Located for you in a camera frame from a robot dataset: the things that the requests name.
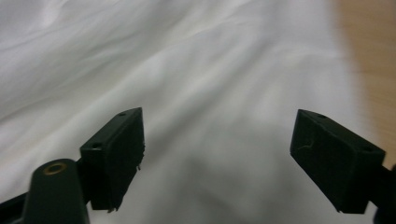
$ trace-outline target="wrinkled fabric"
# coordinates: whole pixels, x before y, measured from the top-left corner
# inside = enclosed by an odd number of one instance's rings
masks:
[[[3,0],[0,201],[142,106],[146,156],[91,223],[372,223],[291,158],[298,108],[367,136],[332,1]]]

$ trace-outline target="white fabric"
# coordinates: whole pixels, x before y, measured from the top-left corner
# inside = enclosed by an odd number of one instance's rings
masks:
[[[2,0],[0,200],[142,106],[142,171],[92,223],[371,223],[289,153],[298,108],[367,135],[337,35],[326,0]]]

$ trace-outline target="wooden surface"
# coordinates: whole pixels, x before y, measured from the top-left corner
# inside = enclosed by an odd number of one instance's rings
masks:
[[[376,145],[396,164],[396,1],[336,0],[339,25],[358,66]]]

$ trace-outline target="brown wooden tabletop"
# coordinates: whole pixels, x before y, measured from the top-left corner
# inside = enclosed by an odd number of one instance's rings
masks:
[[[396,164],[396,1],[336,0],[339,26],[364,84],[373,130]]]

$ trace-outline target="wooden table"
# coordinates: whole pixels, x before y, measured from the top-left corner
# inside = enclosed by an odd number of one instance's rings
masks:
[[[396,1],[336,0],[336,8],[364,84],[374,143],[387,151],[390,168],[396,164]]]

